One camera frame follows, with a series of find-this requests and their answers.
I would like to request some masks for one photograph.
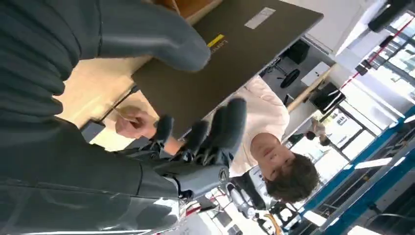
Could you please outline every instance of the wooden table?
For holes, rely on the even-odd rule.
[[[208,5],[186,20],[196,23],[204,15],[217,7],[222,0],[212,0]],[[64,110],[58,115],[81,127],[89,119],[100,119],[115,102],[121,99],[133,85],[131,75],[146,62],[150,56],[126,59],[92,59],[80,61],[65,82],[65,93],[55,97],[63,103]],[[120,108],[133,105],[158,118],[156,112],[141,92],[128,97]],[[115,112],[105,120],[106,128],[91,143],[99,144],[108,151],[124,149],[133,139],[115,133]]]
[[[332,67],[330,67],[326,72],[324,72],[318,79],[316,79],[307,89],[305,89],[296,99],[291,102],[287,109],[288,112],[293,111],[296,109],[301,103],[303,103],[306,99],[309,98],[311,93],[326,79],[328,79],[329,74],[331,71],[333,71],[336,64],[334,64]]]

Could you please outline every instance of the brown hair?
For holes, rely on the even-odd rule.
[[[320,144],[322,146],[327,146],[331,143],[330,139],[326,136],[325,139],[323,141],[320,141]]]
[[[312,132],[312,131],[308,131],[304,135],[305,135],[305,137],[307,137],[307,139],[309,139],[311,141],[316,137],[316,134],[314,134],[314,132]]]
[[[294,153],[294,155],[295,159],[288,174],[266,182],[267,191],[272,197],[289,203],[310,196],[319,181],[319,174],[311,160],[300,154]]]

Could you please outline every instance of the young man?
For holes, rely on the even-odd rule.
[[[246,100],[247,120],[230,176],[241,176],[259,165],[267,191],[274,198],[293,203],[308,197],[318,183],[318,173],[307,157],[291,152],[281,143],[290,117],[282,101],[259,76],[232,97]],[[120,135],[130,138],[150,138],[154,135],[156,130],[153,121],[146,112],[131,109],[126,114],[137,118],[140,124],[135,123],[133,126],[119,117],[116,130]],[[165,150],[175,154],[180,146],[179,141],[170,139]]]
[[[327,146],[331,143],[330,139],[325,134],[325,126],[316,120],[315,118],[310,118],[306,123],[304,123],[294,134],[293,136],[302,135],[309,140],[313,140],[316,136],[320,139],[320,144],[322,146]]]

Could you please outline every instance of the robotic hand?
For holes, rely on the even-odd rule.
[[[197,71],[210,51],[184,19],[139,0],[4,0],[0,29],[0,234],[154,234],[181,203],[228,180],[245,102],[194,125],[171,160],[159,159],[172,119],[142,149],[111,153],[55,117],[79,60],[150,54]]]
[[[209,135],[208,123],[199,121],[193,125],[187,142],[175,156],[160,158],[173,126],[173,119],[163,116],[148,145],[117,153],[142,161],[160,176],[173,179],[178,197],[185,202],[192,201],[229,182],[229,167],[240,145],[245,118],[245,100],[232,99],[216,111]]]

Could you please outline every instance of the metal frame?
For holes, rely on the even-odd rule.
[[[391,33],[397,33],[398,30],[396,28],[393,28],[392,26],[387,26],[386,30],[391,32]],[[380,56],[378,56],[374,62],[378,64],[378,66],[384,66],[388,69],[390,69],[392,72],[398,74],[403,80],[405,80],[406,82],[408,82],[409,84],[411,84],[412,86],[415,87],[415,78],[410,76],[407,72],[405,72],[404,70],[402,70],[401,68],[397,67],[396,65],[392,64],[391,62],[389,62],[389,60],[394,57],[399,51],[401,51],[403,49],[404,46],[406,45],[412,45],[413,47],[415,47],[415,40],[413,38],[411,38],[410,36],[404,34],[403,32],[401,32],[398,37],[402,38],[403,40],[405,40],[403,45],[398,45],[397,43],[394,43],[393,41],[390,42],[394,45],[396,45],[398,47],[398,49],[388,58],[382,58]]]
[[[340,106],[339,102],[338,104],[336,104],[332,110],[330,110],[330,112],[328,112],[327,114],[324,115],[324,117],[322,117],[320,119],[320,122],[323,122],[325,119],[327,119],[335,109],[339,109],[342,113],[344,113],[346,116],[348,116],[349,118],[351,118],[353,121],[355,121],[359,126],[361,126],[362,128],[356,132],[346,143],[344,143],[342,145],[342,147],[338,147],[335,144],[331,144],[330,146],[332,146],[333,148],[335,148],[336,150],[342,152],[345,148],[347,148],[347,146],[354,140],[356,139],[363,131],[367,131],[369,132],[371,135],[373,135],[373,137],[377,137],[377,135],[375,133],[373,133],[371,130],[369,130],[362,122],[360,122],[359,120],[357,120],[355,117],[353,117],[352,114],[350,114],[348,111],[346,111],[342,106]]]
[[[367,128],[361,121],[359,121],[358,119],[356,119],[351,113],[349,113],[346,109],[344,109],[340,104],[339,104],[339,109],[347,114],[349,117],[353,118],[353,120],[355,122],[357,122],[357,124],[359,124],[360,126],[362,126],[364,128],[364,130],[368,131],[371,135],[373,135],[374,137],[377,137],[377,134],[375,134],[373,131],[371,131],[369,128]]]
[[[390,154],[392,154],[392,156],[395,156],[396,154],[398,154],[399,153],[399,151],[401,151],[402,150],[402,148],[403,147],[405,147],[405,146],[407,146],[407,144],[405,143],[406,141],[410,141],[410,144],[412,144],[412,146],[410,147],[410,149],[412,148],[412,150],[413,150],[413,148],[414,148],[414,142],[415,142],[415,140],[413,139],[413,138],[411,138],[412,136],[413,136],[413,133],[414,133],[414,131],[415,131],[415,128],[412,128],[408,133],[406,133],[405,134],[405,136],[403,136],[403,137],[400,137],[399,139],[400,139],[400,141],[399,142],[397,142],[397,143],[393,143],[391,146],[388,146],[388,147],[383,147],[382,148],[382,150],[380,150],[380,151],[385,151],[385,150],[388,150],[388,152],[386,153],[386,154],[382,154],[384,157],[389,157],[390,156]],[[358,183],[358,182],[360,182],[360,180],[363,178],[363,177],[365,177],[369,172],[371,172],[373,169],[372,168],[368,168],[368,170],[366,171],[366,173],[364,173],[361,177],[360,177],[360,179],[358,179],[358,180],[355,180],[354,181],[354,184],[353,185],[351,185],[351,186],[349,186],[349,188],[352,188],[356,183]],[[344,191],[343,193],[342,193],[342,195],[340,195],[340,196],[337,196],[337,200],[339,200],[340,198],[342,198],[343,197],[343,195],[344,194],[346,194],[346,193],[348,193],[348,189],[346,190],[346,191]],[[337,200],[335,200],[334,202],[331,202],[330,204],[330,208],[333,208],[333,209],[338,209],[338,208],[334,208],[332,205],[333,204],[335,204],[336,202],[337,202]],[[369,205],[369,204],[371,204],[371,203],[373,203],[373,202],[366,202],[364,205],[362,205],[362,207],[364,207],[364,206],[366,206],[367,207],[367,205]],[[318,213],[319,214],[325,214],[325,212],[326,211],[328,211],[328,210],[330,210],[330,208],[328,208],[328,206],[327,206],[327,204],[321,204],[319,207],[317,207],[317,208],[319,208],[319,209],[322,209],[322,206],[325,208],[323,211],[318,211]],[[302,230],[302,232],[300,232],[300,233],[297,233],[297,234],[302,234],[304,231],[306,231],[310,226],[312,225],[312,223],[309,223],[308,224],[308,226],[306,226],[303,230]]]
[[[405,159],[394,166],[402,157]],[[415,139],[401,149],[392,160],[376,172],[367,183],[360,187],[345,203],[342,204],[313,234],[338,235],[344,232],[367,209],[368,205],[379,199],[415,166]],[[339,221],[330,225],[335,219]]]
[[[354,107],[353,107],[353,105],[351,105],[348,101],[347,101],[347,99],[346,100],[344,100],[343,102],[345,102],[345,103],[347,103],[348,105],[350,105],[350,107],[352,107],[356,112],[358,112],[358,113],[360,113],[360,115],[362,115],[364,118],[366,118],[368,121],[370,121],[376,128],[378,128],[380,131],[382,131],[382,127],[380,127],[380,126],[378,126],[376,123],[374,123],[374,122],[372,122],[369,118],[367,118],[366,117],[366,115],[364,115],[364,114],[362,114],[362,112],[360,112],[359,110],[357,110],[357,109],[355,109]],[[349,116],[351,116],[351,117],[354,117],[349,111],[347,111],[344,107],[342,107],[340,104],[339,104],[339,106],[342,108],[342,109],[344,109],[344,112],[345,113],[347,113],[347,115],[349,115]],[[358,119],[356,119],[356,121],[359,123],[359,125],[361,125],[361,126],[365,126],[363,123],[361,123],[361,121],[359,121]],[[375,137],[377,137],[378,135],[377,134],[375,134],[372,130],[370,130],[369,128],[367,129],[367,131],[369,132],[369,133],[371,133],[372,135],[374,135]]]
[[[350,163],[350,159],[343,153],[343,151],[340,148],[338,148],[335,144],[332,144],[332,143],[330,144],[330,147],[332,147],[334,150],[336,150],[340,154],[340,156],[342,156],[344,159],[346,159],[347,162]]]
[[[406,117],[410,117],[415,114],[415,106],[413,106],[407,113]],[[400,125],[403,123],[404,118],[398,120],[398,124],[395,127],[387,129],[377,139],[375,139],[365,150],[363,150],[354,160],[350,161],[350,164],[358,164],[364,162],[375,154],[380,148],[384,147],[387,142],[396,135]],[[306,211],[313,210],[323,203],[323,201],[330,196],[336,189],[340,187],[343,181],[348,179],[353,172],[353,169],[347,169],[340,171],[334,176],[322,189],[320,189],[314,196],[308,200],[304,205],[304,210],[301,215],[304,215]]]

